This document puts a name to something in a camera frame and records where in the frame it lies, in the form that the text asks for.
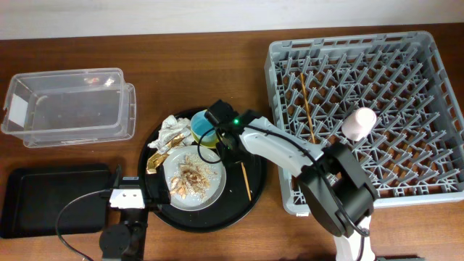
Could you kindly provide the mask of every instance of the dish rack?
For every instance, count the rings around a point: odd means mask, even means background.
[[[307,99],[316,142],[351,148],[378,190],[375,207],[464,199],[463,115],[430,33],[276,41],[265,74],[275,125],[309,140]],[[341,124],[360,107],[378,119],[356,142]],[[291,174],[279,168],[279,179],[285,210],[309,215]]]

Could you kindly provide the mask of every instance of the white plate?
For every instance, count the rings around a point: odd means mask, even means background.
[[[216,161],[219,156],[216,155],[211,149],[207,149],[203,146],[200,147],[202,157],[209,161]],[[167,187],[171,187],[171,178],[179,176],[179,164],[185,162],[187,154],[198,155],[196,146],[185,146],[183,148],[175,150],[163,163],[165,169],[165,178]],[[217,175],[210,180],[210,188],[205,191],[206,196],[200,199],[199,196],[187,195],[185,199],[179,194],[171,195],[171,205],[175,208],[185,211],[197,211],[202,210],[205,207],[209,207],[212,203],[219,198],[225,187],[225,168],[222,162],[216,164],[210,164],[211,171],[217,173]]]

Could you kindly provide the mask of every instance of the round black tray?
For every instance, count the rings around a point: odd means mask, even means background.
[[[190,119],[195,113],[203,109],[191,109],[181,112],[175,117]],[[157,174],[145,175],[146,162],[156,152],[156,149],[150,149],[147,145],[158,138],[160,128],[161,125],[146,140],[138,162],[138,176],[145,182],[150,194],[160,194],[158,191],[159,186],[154,186],[154,183],[164,183],[165,179],[162,167],[158,168]],[[251,201],[248,198],[241,163],[237,162],[236,158],[228,158],[226,155],[223,160],[227,175],[225,188],[214,204],[203,210],[193,212],[178,210],[170,204],[159,204],[158,210],[154,211],[154,214],[174,228],[197,233],[217,231],[238,222],[248,214],[260,198],[267,175],[266,159],[252,154],[245,154],[241,156],[241,161],[245,164],[249,188],[252,192]]]

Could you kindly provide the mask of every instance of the food residue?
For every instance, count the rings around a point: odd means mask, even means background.
[[[171,178],[171,195],[179,194],[185,199],[190,194],[203,199],[210,188],[210,178],[216,175],[210,165],[196,154],[187,154],[185,163],[179,164],[179,170],[179,175]]]

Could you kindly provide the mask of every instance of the black rectangular tray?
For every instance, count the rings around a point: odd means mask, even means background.
[[[110,176],[105,164],[14,170],[8,178],[0,236],[56,235],[59,211],[79,196],[105,189]],[[63,212],[60,232],[94,233],[105,226],[106,217],[106,200],[91,196]]]

